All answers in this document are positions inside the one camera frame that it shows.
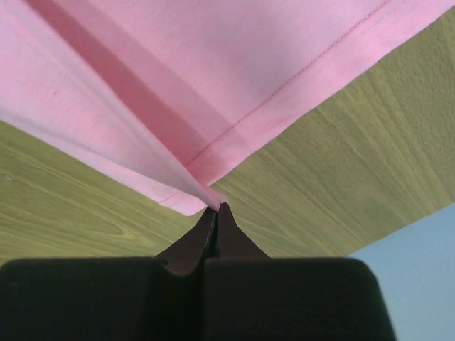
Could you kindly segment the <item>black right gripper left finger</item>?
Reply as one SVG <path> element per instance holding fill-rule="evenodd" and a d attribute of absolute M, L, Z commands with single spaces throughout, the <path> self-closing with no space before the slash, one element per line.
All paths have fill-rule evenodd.
<path fill-rule="evenodd" d="M 1 267 L 2 340 L 199 340 L 217 215 L 155 257 L 17 259 Z"/>

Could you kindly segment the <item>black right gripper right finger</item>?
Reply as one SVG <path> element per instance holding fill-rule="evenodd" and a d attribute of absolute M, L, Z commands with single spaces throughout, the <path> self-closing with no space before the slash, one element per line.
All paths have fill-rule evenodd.
<path fill-rule="evenodd" d="M 222 204 L 204 264 L 206 340 L 394 340 L 378 281 L 351 258 L 268 257 Z"/>

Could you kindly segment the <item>pink t-shirt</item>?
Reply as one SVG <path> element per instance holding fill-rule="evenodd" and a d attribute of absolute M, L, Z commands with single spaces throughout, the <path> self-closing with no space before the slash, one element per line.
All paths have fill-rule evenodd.
<path fill-rule="evenodd" d="M 1 120 L 183 215 L 453 1 L 2 1 Z"/>

